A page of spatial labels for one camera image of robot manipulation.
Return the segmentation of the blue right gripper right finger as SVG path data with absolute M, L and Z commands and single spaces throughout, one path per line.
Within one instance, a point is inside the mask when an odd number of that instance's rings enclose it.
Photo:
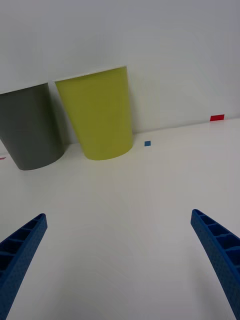
M 198 209 L 190 224 L 216 273 L 235 318 L 240 319 L 240 238 Z

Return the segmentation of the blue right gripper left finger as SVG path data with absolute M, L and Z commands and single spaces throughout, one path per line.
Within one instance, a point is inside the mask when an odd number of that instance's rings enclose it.
M 47 228 L 41 213 L 0 243 L 0 319 L 7 318 Z

